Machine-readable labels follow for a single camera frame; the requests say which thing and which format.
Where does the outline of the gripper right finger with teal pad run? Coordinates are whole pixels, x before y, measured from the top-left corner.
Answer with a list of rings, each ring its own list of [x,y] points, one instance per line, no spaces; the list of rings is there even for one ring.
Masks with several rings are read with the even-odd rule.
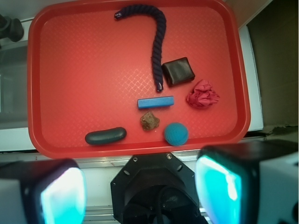
[[[195,165],[199,201],[214,224],[296,224],[298,165],[296,142],[206,146]]]

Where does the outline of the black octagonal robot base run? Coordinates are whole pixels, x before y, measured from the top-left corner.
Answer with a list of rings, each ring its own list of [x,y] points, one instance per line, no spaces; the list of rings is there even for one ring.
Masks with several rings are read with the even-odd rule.
[[[134,155],[110,183],[121,224],[206,224],[195,173],[172,153]]]

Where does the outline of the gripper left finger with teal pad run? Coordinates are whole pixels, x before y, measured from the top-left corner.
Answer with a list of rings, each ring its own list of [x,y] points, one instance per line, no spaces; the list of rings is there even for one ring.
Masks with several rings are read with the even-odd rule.
[[[81,224],[87,186],[73,159],[0,164],[2,224]]]

